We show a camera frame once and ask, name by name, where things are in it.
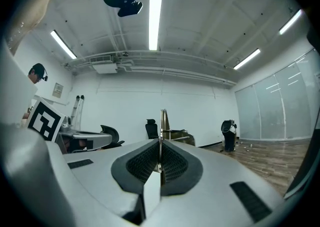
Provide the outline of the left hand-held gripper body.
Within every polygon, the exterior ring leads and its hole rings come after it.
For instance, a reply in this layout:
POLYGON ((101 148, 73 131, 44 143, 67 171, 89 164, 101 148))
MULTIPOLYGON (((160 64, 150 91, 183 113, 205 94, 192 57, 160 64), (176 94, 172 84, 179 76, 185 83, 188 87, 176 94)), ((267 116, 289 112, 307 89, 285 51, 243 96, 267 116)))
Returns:
POLYGON ((72 135, 71 118, 39 97, 26 121, 26 127, 42 136, 46 142, 56 142, 61 134, 72 135))

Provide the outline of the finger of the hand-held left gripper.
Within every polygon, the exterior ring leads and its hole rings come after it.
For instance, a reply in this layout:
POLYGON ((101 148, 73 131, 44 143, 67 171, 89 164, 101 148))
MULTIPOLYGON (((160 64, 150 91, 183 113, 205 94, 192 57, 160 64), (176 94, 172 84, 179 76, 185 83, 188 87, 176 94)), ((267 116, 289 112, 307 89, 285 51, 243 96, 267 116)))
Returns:
POLYGON ((112 136, 105 133, 74 133, 72 138, 78 140, 78 145, 87 150, 101 149, 112 143, 112 136))

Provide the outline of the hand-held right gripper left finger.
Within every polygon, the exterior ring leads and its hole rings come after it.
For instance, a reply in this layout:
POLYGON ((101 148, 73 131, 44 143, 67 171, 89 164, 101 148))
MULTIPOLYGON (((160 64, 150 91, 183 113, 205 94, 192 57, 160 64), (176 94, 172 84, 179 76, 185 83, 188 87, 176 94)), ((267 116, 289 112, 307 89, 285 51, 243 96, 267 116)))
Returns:
POLYGON ((149 142, 151 140, 147 139, 106 150, 65 154, 63 157, 67 163, 86 159, 93 161, 91 164, 73 168, 71 171, 95 199, 112 213, 122 217, 134 210, 138 195, 122 190, 112 176, 112 164, 117 158, 149 142))

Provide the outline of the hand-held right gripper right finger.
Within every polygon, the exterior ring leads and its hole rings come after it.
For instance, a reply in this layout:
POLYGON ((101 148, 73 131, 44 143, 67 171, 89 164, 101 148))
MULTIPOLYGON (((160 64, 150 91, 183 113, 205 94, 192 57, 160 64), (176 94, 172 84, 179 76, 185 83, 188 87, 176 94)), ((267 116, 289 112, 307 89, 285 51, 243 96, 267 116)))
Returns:
POLYGON ((271 227, 283 197, 262 177, 237 160, 210 150, 174 142, 199 159, 199 182, 183 195, 165 196, 149 217, 151 227, 271 227), (255 222, 231 188, 243 182, 264 202, 270 213, 255 222))

